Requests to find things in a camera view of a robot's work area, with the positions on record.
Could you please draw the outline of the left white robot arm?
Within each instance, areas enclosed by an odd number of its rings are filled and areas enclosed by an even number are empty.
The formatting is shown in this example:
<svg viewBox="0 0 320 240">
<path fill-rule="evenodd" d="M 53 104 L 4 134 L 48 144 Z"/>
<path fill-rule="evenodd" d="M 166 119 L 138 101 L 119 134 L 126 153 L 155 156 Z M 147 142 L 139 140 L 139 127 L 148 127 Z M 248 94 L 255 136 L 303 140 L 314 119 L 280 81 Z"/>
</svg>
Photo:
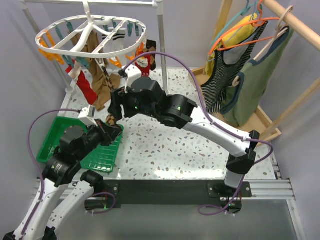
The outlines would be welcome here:
<svg viewBox="0 0 320 240">
<path fill-rule="evenodd" d="M 84 172 L 73 191 L 60 197 L 81 169 L 81 161 L 98 146 L 110 146 L 123 130 L 96 119 L 84 130 L 67 128 L 52 158 L 42 172 L 43 182 L 19 227 L 5 240 L 55 240 L 72 213 L 91 196 L 106 195 L 104 178 L 95 171 Z"/>
</svg>

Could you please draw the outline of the brown argyle sock front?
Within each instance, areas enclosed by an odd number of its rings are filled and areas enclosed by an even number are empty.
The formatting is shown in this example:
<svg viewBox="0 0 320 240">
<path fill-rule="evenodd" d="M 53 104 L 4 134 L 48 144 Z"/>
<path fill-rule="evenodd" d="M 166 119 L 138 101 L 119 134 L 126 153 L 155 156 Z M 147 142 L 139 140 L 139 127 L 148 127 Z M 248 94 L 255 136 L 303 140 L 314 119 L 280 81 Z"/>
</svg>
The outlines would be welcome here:
<svg viewBox="0 0 320 240">
<path fill-rule="evenodd" d="M 107 117 L 106 117 L 106 120 L 105 120 L 106 124 L 110 127 L 113 127 L 113 128 L 120 128 L 120 126 L 117 124 L 117 119 L 112 115 L 112 114 L 109 114 Z"/>
</svg>

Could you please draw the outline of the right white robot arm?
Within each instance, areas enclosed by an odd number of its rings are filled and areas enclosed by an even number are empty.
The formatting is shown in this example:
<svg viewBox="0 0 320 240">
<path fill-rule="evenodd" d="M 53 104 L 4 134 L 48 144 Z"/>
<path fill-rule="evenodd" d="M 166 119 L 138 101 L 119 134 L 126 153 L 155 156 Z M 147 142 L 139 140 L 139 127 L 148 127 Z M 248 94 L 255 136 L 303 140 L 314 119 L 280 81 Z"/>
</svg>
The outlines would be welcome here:
<svg viewBox="0 0 320 240">
<path fill-rule="evenodd" d="M 209 119 L 193 100 L 181 94 L 166 94 L 149 77 L 140 77 L 128 89 L 114 90 L 108 113 L 117 121 L 138 114 L 148 116 L 166 127 L 195 133 L 224 148 L 229 152 L 222 185 L 227 196 L 233 197 L 241 190 L 240 183 L 255 163 L 259 132 L 242 131 L 219 119 Z"/>
</svg>

